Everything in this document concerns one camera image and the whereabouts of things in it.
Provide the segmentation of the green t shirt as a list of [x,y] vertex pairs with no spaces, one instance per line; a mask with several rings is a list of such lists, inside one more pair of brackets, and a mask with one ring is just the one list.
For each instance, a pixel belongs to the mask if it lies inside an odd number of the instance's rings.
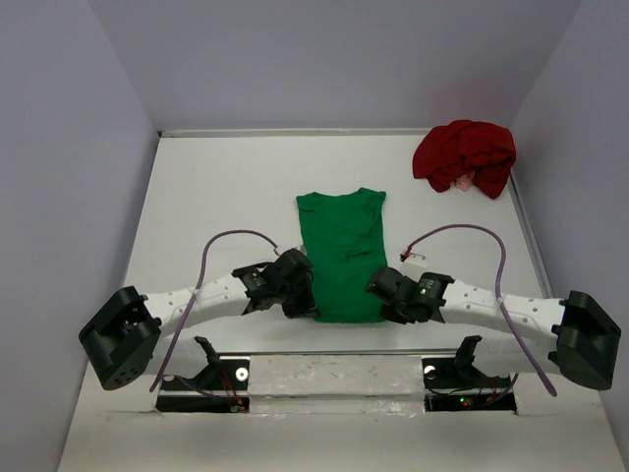
[[387,265],[382,209],[386,193],[367,188],[340,196],[298,196],[301,236],[313,265],[314,300],[321,323],[379,324],[381,303],[366,292]]

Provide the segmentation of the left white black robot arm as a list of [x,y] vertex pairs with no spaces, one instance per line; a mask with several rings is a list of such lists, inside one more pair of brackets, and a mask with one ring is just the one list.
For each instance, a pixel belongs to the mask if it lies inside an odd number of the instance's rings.
[[274,262],[236,268],[199,288],[142,295],[123,287],[81,329],[79,341],[101,387],[116,390],[146,371],[160,371],[187,327],[274,306],[289,319],[316,317],[312,281],[312,263],[293,248]]

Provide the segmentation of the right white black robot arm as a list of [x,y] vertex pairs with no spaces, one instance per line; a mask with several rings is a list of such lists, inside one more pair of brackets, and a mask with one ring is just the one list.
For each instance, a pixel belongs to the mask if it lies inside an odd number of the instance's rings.
[[470,336],[462,342],[452,362],[460,384],[532,370],[593,390],[612,387],[621,329],[587,293],[573,291],[564,299],[497,296],[449,275],[425,271],[412,279],[387,266],[372,275],[366,291],[394,323],[474,325],[505,333],[503,339]]

